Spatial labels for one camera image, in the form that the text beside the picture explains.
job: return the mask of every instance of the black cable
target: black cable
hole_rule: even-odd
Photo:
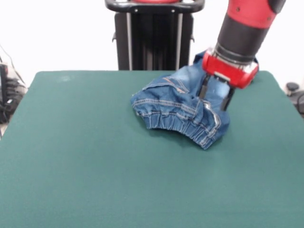
[[[302,97],[304,97],[304,92],[303,92],[301,95],[299,95],[299,97],[298,97],[298,99],[297,99],[297,101],[296,101],[296,108],[297,108],[297,110],[298,110],[298,112],[299,112],[300,114],[302,114],[301,111],[300,111],[300,99],[301,99]]]
[[[15,66],[14,66],[14,63],[13,63],[13,59],[11,58],[11,56],[5,51],[5,49],[2,47],[1,44],[0,44],[0,48],[1,48],[1,49],[3,50],[3,52],[9,57],[11,66],[13,67],[13,69],[14,69],[16,75],[19,77],[19,79],[21,80],[21,82],[22,82],[23,84],[25,84],[25,82],[23,81],[22,77],[20,76],[20,74],[19,74],[19,73],[17,72],[17,70],[15,69]]]

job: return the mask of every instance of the stitching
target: stitching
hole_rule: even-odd
[[[211,138],[216,134],[218,128],[221,126],[221,120],[220,120],[219,116],[212,110],[210,102],[208,102],[208,101],[203,101],[203,103],[205,104],[205,107],[212,113],[212,116],[213,116],[213,118],[214,118],[214,122],[216,123],[216,121],[218,121],[218,124],[216,124],[216,125],[211,129],[211,131],[209,132],[209,134],[207,135],[207,137],[208,137],[209,139],[211,139]],[[207,142],[208,142],[208,140],[206,140],[206,141],[205,141],[205,140],[202,140],[202,141],[200,142],[200,144],[201,144],[201,146],[204,146],[204,145],[207,144]]]
[[[198,122],[196,122],[196,121],[193,120],[193,119],[189,119],[189,118],[187,118],[187,117],[184,117],[184,116],[182,116],[182,115],[179,114],[179,113],[175,113],[175,112],[162,113],[162,112],[159,112],[159,111],[152,111],[152,112],[149,112],[149,113],[144,113],[144,114],[143,114],[143,113],[141,113],[141,114],[137,113],[137,114],[140,115],[140,116],[142,116],[142,117],[147,117],[147,116],[152,115],[152,114],[179,116],[179,117],[181,117],[181,119],[190,120],[190,121],[191,121],[192,123],[194,123],[195,125],[197,125],[197,126],[203,128],[203,129],[206,131],[207,134],[210,133],[209,130],[206,128],[205,125],[203,125],[203,124],[201,124],[201,123],[198,123]]]
[[[181,108],[182,110],[189,112],[190,114],[194,114],[195,113],[195,109],[186,106],[184,104],[181,103],[177,103],[177,102],[172,102],[172,101],[165,101],[165,100],[153,100],[153,99],[141,99],[141,100],[137,100],[133,103],[133,107],[137,106],[137,105],[142,105],[142,104],[146,104],[146,103],[153,103],[153,104],[162,104],[165,106],[173,106],[173,107],[178,107]]]
[[[159,83],[156,83],[154,85],[147,85],[146,87],[144,87],[142,90],[146,90],[146,89],[149,89],[149,88],[154,88],[154,87],[158,87],[158,86],[172,86],[174,87],[177,91],[179,91],[180,93],[183,93],[185,94],[186,91],[183,91],[182,89],[178,88],[174,83],[170,83],[170,82],[159,82]]]
[[[179,82],[180,86],[183,87],[187,93],[189,92],[189,90],[186,88],[186,86],[182,83],[182,81],[180,79],[177,79],[177,81]]]

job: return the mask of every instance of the denim hem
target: denim hem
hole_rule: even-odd
[[[177,131],[190,139],[192,139],[201,148],[208,149],[213,143],[213,137],[209,137],[207,127],[200,123],[196,123],[192,119],[185,118],[178,113],[174,112],[150,112],[150,113],[138,113],[136,107],[134,107],[136,114],[140,116],[147,129],[164,129]]]

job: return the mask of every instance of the denim fabric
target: denim fabric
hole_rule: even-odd
[[[148,129],[178,131],[207,149],[229,126],[228,112],[220,110],[229,86],[212,77],[204,99],[198,97],[206,76],[203,55],[197,54],[192,66],[152,80],[132,96],[131,104]]]

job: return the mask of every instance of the denim shorts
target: denim shorts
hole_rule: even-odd
[[[228,129],[230,118],[220,105],[229,86],[212,77],[204,99],[198,97],[206,76],[203,55],[197,54],[191,66],[152,80],[132,96],[131,104],[148,129],[178,131],[207,149]]]

